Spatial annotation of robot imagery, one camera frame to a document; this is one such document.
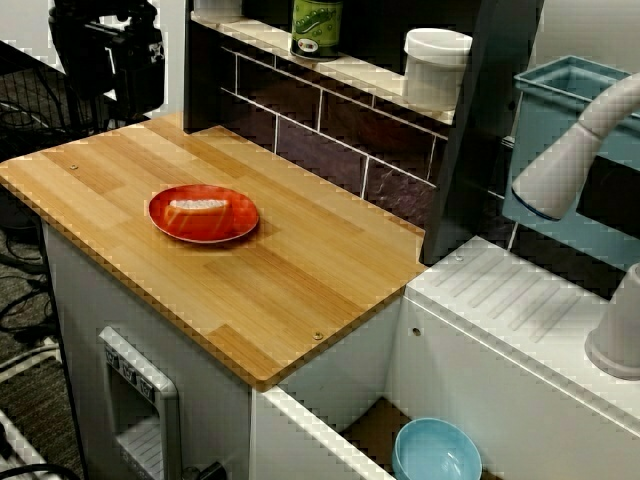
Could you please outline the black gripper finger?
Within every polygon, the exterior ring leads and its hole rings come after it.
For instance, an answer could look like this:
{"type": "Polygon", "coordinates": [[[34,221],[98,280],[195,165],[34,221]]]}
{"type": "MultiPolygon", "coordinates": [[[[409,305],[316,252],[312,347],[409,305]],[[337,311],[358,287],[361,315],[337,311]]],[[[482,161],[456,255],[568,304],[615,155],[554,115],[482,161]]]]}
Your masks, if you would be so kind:
{"type": "Polygon", "coordinates": [[[64,67],[80,99],[89,100],[115,88],[107,49],[116,36],[115,29],[72,29],[65,34],[64,67]]]}
{"type": "Polygon", "coordinates": [[[144,114],[164,103],[165,55],[161,38],[126,42],[115,49],[115,92],[126,114],[144,114]]]}

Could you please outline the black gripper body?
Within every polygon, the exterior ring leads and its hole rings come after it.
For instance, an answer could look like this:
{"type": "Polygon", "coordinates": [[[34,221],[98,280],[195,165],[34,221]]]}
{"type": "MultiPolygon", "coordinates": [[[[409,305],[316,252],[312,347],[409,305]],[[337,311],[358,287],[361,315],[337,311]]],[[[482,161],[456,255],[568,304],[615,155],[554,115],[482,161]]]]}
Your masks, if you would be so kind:
{"type": "Polygon", "coordinates": [[[55,43],[123,43],[132,37],[137,42],[161,41],[154,25],[157,8],[149,1],[54,1],[49,10],[49,28],[55,43]],[[123,30],[101,23],[102,17],[115,16],[128,21],[123,30]]]}

